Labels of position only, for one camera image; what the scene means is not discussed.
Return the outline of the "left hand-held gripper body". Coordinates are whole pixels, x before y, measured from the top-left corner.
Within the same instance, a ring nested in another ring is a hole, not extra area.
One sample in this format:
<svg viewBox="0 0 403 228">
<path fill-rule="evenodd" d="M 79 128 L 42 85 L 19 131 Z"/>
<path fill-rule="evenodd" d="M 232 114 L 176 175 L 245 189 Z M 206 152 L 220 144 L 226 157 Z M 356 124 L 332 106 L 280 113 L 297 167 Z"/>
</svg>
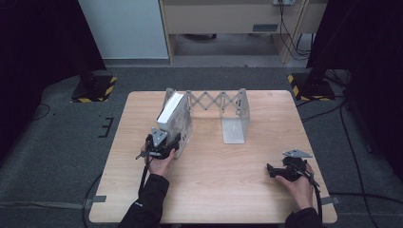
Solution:
<svg viewBox="0 0 403 228">
<path fill-rule="evenodd" d="M 152 135 L 153 144 L 148 148 L 145 148 L 144 146 L 136 159 L 139 159 L 140 157 L 152 157 L 154 159 L 164 160 L 169 156 L 170 151 L 173 149 L 171 147 L 171 142 L 167 142 L 168 133 L 157 128 L 152 128 L 150 134 Z"/>
</svg>

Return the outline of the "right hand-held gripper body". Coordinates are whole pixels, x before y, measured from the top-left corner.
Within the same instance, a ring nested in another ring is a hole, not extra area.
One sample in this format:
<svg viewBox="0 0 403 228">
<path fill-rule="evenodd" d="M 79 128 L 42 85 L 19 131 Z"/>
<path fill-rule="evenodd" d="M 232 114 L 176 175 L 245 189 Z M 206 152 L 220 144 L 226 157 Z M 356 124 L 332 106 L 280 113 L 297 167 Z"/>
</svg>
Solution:
<svg viewBox="0 0 403 228">
<path fill-rule="evenodd" d="M 283 152 L 283 155 L 285 158 L 282 160 L 282 163 L 285 171 L 282 176 L 285 179 L 296 181 L 299 177 L 304 176 L 309 181 L 313 181 L 313 177 L 306 167 L 306 158 L 312 158 L 312 155 L 299 149 Z"/>
</svg>

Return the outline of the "white book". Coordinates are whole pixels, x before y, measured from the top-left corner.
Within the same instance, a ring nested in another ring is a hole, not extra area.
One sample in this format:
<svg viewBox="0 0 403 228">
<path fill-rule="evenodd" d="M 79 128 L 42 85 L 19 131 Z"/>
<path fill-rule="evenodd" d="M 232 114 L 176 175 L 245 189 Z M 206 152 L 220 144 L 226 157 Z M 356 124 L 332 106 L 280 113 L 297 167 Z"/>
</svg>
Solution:
<svg viewBox="0 0 403 228">
<path fill-rule="evenodd" d="M 163 107 L 157 119 L 158 127 L 168 133 L 167 143 L 179 139 L 179 148 L 175 152 L 177 159 L 185 149 L 192 134 L 192 120 L 187 93 L 174 92 Z"/>
</svg>

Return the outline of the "extendable metal bookend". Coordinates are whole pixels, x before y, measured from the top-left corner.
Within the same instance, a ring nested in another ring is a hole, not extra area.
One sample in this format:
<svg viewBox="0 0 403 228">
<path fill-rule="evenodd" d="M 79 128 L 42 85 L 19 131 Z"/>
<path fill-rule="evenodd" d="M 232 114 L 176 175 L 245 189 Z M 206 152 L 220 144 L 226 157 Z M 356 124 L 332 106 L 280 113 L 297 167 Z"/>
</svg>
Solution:
<svg viewBox="0 0 403 228">
<path fill-rule="evenodd" d="M 174 92 L 168 88 L 165 92 L 163 107 Z M 221 118 L 222 139 L 227 144 L 245 143 L 246 131 L 250 123 L 250 108 L 244 88 L 238 91 L 202 91 L 187 90 L 191 120 L 196 112 L 203 114 L 215 112 Z"/>
</svg>

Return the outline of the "person's right hand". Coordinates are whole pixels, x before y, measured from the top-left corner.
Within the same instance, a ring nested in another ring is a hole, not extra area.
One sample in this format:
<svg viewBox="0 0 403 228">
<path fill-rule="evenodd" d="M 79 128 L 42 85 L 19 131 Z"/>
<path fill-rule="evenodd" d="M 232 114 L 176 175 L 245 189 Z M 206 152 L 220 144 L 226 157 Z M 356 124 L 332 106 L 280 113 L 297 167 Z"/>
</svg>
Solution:
<svg viewBox="0 0 403 228">
<path fill-rule="evenodd" d="M 306 177 L 301 176 L 295 181 L 288 181 L 282 176 L 276 176 L 276 180 L 288 190 L 299 211 L 313 207 L 314 187 Z"/>
</svg>

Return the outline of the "person's left hand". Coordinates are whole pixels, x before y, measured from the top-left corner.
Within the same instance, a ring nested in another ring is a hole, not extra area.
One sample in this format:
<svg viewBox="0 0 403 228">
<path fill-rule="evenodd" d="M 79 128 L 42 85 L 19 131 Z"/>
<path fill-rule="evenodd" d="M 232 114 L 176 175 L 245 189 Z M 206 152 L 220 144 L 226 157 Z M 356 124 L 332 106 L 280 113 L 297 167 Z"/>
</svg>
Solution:
<svg viewBox="0 0 403 228">
<path fill-rule="evenodd" d="M 150 174 L 166 178 L 170 163 L 174 160 L 174 158 L 175 158 L 175 150 L 172 149 L 169 153 L 169 156 L 164 160 L 155 160 L 152 157 L 145 157 L 144 162 Z"/>
</svg>

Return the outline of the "black tape floor mark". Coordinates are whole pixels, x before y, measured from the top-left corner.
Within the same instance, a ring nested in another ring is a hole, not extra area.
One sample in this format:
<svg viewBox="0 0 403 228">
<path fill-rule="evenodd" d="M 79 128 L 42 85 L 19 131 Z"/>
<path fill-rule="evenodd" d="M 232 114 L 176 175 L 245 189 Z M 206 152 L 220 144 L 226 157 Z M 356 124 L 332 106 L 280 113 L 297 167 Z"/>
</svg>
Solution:
<svg viewBox="0 0 403 228">
<path fill-rule="evenodd" d="M 99 135 L 99 138 L 107 138 L 110 132 L 110 129 L 113 125 L 114 118 L 113 117 L 105 117 L 106 124 L 102 125 L 103 133 Z"/>
</svg>

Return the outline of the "striped black stand base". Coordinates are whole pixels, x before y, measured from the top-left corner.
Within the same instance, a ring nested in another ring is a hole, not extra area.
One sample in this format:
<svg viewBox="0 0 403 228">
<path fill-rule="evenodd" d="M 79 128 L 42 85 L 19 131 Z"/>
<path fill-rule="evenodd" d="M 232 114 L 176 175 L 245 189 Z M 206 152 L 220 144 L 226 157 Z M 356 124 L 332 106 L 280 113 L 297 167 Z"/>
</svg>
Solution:
<svg viewBox="0 0 403 228">
<path fill-rule="evenodd" d="M 91 85 L 85 85 L 80 82 L 71 95 L 73 103 L 92 103 L 105 102 L 117 81 L 115 76 L 101 75 L 94 77 L 95 82 Z"/>
<path fill-rule="evenodd" d="M 292 73 L 287 79 L 298 101 L 331 101 L 336 97 L 327 81 L 311 79 L 309 73 Z"/>
</svg>

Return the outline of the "white cabinet panel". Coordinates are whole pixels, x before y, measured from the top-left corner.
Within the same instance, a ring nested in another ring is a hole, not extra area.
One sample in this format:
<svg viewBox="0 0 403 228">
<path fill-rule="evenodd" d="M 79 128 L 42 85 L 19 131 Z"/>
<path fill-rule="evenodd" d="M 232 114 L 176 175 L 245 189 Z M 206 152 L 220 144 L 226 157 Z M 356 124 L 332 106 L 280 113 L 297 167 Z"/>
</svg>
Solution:
<svg viewBox="0 0 403 228">
<path fill-rule="evenodd" d="M 167 59 L 159 0 L 78 0 L 105 60 Z"/>
</svg>

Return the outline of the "black curtain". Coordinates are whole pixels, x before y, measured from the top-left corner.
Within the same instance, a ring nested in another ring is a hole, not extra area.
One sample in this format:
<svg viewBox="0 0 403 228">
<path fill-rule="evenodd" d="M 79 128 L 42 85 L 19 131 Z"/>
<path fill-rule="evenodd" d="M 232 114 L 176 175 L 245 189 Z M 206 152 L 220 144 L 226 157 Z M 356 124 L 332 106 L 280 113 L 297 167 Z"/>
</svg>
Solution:
<svg viewBox="0 0 403 228">
<path fill-rule="evenodd" d="M 351 73 L 367 142 L 403 181 L 403 0 L 329 0 L 307 66 Z"/>
<path fill-rule="evenodd" d="M 42 99 L 43 90 L 105 67 L 78 0 L 0 0 L 0 161 Z"/>
</svg>

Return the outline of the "beige wooden desk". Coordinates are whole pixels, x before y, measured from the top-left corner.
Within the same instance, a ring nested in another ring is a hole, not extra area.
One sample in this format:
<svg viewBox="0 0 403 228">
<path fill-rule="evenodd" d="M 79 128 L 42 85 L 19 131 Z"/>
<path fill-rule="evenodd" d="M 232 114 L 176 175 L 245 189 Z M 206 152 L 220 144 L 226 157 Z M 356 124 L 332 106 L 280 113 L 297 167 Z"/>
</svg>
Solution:
<svg viewBox="0 0 403 228">
<path fill-rule="evenodd" d="M 315 34 L 329 0 L 296 0 L 290 7 L 273 0 L 159 0 L 168 54 L 179 34 L 270 34 L 285 64 L 301 34 Z"/>
</svg>

